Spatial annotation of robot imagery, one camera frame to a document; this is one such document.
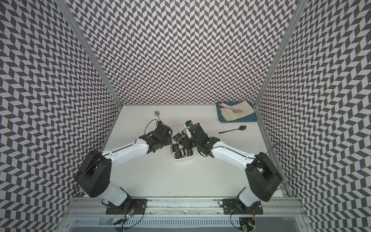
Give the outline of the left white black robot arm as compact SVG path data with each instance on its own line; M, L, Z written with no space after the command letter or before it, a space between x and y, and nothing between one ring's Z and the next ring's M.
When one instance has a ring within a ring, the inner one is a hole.
M90 151L74 176L77 185L91 198L100 197L117 207L128 206L131 196L110 181L112 171L133 158L171 145L172 134L172 129L159 121L153 131L128 145L105 152Z

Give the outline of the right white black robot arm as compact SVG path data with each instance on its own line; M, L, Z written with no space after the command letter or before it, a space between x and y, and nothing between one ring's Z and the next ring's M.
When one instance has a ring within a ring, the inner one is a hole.
M241 211L253 208L258 202L268 202L283 182L269 155L246 153L233 148L216 137L209 137L199 123L185 123L192 145L203 156L223 160L244 171L247 185L239 192L235 201Z

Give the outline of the white plastic storage box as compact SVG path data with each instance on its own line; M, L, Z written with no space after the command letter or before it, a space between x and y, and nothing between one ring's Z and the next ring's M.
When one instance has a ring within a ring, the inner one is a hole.
M179 125L179 126L174 126L174 127L171 127L172 131L173 131L173 135L172 135L172 144L179 144L179 150L181 149L184 149L181 145L180 145L180 140L178 142L176 142L174 139L173 139L173 136L176 135L177 133L181 133L182 134L182 137L184 136L188 136L190 138L190 134L188 132L188 130L186 130L186 125ZM186 160L190 160L192 159L193 157L196 156L197 154L197 150L195 147L192 147L193 151L194 151L194 155L191 156L191 157L188 157L188 156L185 156L184 158L182 159L175 159L174 157L174 154L175 153L172 153L172 145L170 145L170 157L175 160L175 161L186 161Z

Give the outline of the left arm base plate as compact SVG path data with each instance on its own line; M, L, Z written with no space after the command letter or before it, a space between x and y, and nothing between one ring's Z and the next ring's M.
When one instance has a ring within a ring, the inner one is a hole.
M107 215L124 215L128 214L134 208L134 215L143 215L147 207L148 200L145 198L129 199L120 206L115 206L112 203L108 204L106 209Z

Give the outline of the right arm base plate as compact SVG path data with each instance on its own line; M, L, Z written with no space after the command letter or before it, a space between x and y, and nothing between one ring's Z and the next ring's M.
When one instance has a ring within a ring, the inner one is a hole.
M225 215L263 215L263 209L260 201L253 203L251 206L246 206L240 200L237 201L236 199L225 198L222 199L221 206Z

